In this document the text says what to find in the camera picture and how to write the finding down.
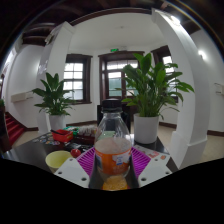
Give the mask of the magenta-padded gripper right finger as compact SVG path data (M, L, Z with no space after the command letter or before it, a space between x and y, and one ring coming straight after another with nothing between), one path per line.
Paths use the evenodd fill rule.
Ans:
M144 147L132 148L132 167L139 187L157 181L172 171L167 167L170 156Z

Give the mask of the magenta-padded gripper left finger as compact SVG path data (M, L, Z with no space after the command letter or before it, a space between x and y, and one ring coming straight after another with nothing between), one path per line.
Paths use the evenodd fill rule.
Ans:
M78 186L87 188L94 171L94 165L95 149L90 148L77 158L67 159L55 172L55 175Z

